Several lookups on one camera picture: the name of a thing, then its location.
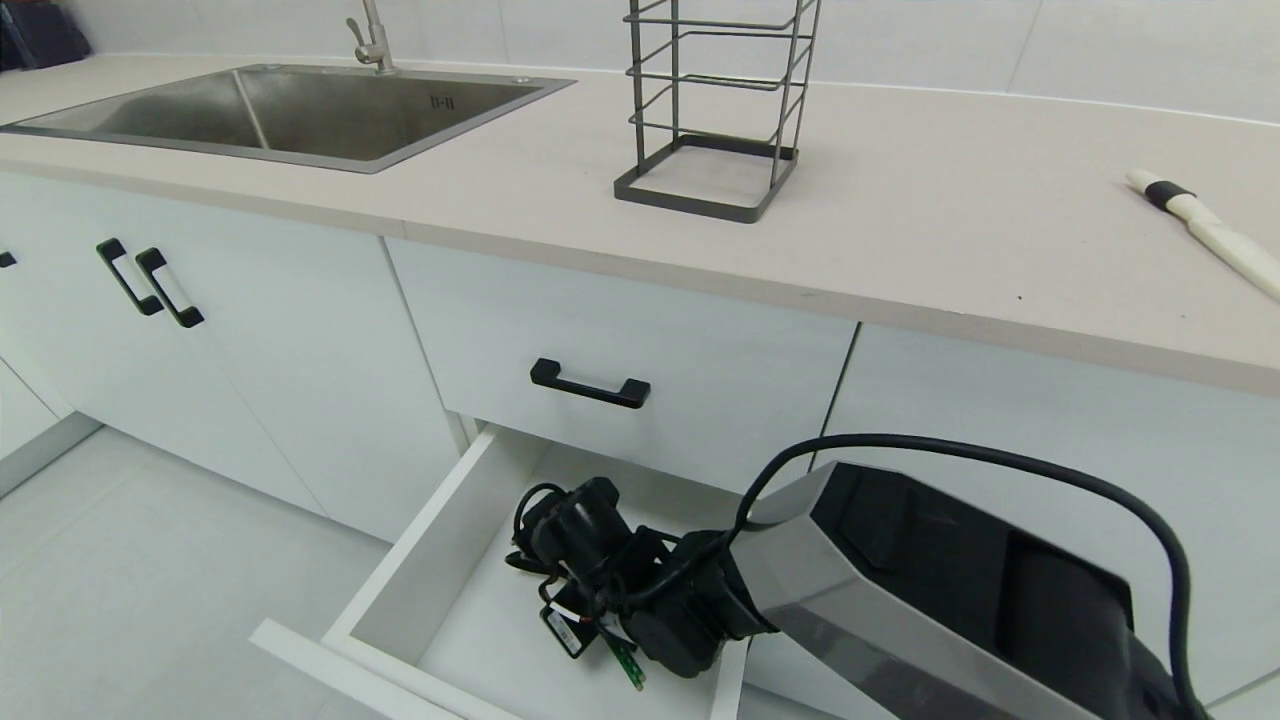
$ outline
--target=faucet handle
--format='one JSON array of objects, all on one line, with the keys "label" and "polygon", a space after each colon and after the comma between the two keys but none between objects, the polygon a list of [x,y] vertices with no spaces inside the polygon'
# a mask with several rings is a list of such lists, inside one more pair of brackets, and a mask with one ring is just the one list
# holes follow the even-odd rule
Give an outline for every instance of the faucet handle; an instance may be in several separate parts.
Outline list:
[{"label": "faucet handle", "polygon": [[356,22],[356,18],[347,18],[347,27],[356,35],[356,45],[364,45],[365,37],[360,35],[360,23]]}]

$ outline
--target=gray metal casing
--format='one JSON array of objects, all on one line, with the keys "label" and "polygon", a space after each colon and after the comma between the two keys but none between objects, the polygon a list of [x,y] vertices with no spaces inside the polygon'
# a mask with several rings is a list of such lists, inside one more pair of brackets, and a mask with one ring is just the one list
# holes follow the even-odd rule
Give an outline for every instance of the gray metal casing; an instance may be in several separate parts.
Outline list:
[{"label": "gray metal casing", "polygon": [[1097,720],[863,575],[810,515],[837,465],[759,500],[731,547],[765,619],[902,720]]}]

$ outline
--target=black band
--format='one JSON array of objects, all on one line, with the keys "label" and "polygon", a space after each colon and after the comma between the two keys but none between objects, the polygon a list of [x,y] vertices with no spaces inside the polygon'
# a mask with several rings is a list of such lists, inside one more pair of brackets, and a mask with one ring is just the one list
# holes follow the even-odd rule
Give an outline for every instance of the black band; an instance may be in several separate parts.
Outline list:
[{"label": "black band", "polygon": [[1166,213],[1169,211],[1169,201],[1174,197],[1178,197],[1179,195],[1190,195],[1192,197],[1196,197],[1194,192],[1169,181],[1156,181],[1148,184],[1147,190],[1142,191],[1142,193],[1147,196],[1147,200],[1149,200],[1152,205]]}]

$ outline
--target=baseboard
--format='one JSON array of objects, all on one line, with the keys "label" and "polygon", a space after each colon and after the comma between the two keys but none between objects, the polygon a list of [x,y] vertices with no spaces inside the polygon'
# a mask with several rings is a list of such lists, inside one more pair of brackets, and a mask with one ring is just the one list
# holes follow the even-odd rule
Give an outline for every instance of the baseboard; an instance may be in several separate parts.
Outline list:
[{"label": "baseboard", "polygon": [[45,465],[76,447],[79,441],[93,434],[101,427],[102,423],[88,415],[72,413],[59,420],[56,425],[32,438],[27,445],[0,459],[0,497],[24,483],[27,478],[42,470]]}]

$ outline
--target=white wall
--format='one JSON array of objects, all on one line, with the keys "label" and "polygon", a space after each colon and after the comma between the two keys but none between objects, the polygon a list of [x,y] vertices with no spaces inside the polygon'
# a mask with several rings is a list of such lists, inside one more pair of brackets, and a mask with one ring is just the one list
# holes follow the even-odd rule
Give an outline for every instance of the white wall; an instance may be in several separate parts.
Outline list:
[{"label": "white wall", "polygon": [[[344,56],[360,0],[64,0],[100,53]],[[684,0],[769,18],[787,0]],[[622,69],[625,0],[379,0],[403,59]],[[748,41],[733,68],[758,67]],[[1280,0],[824,0],[815,77],[1280,122]]]}]

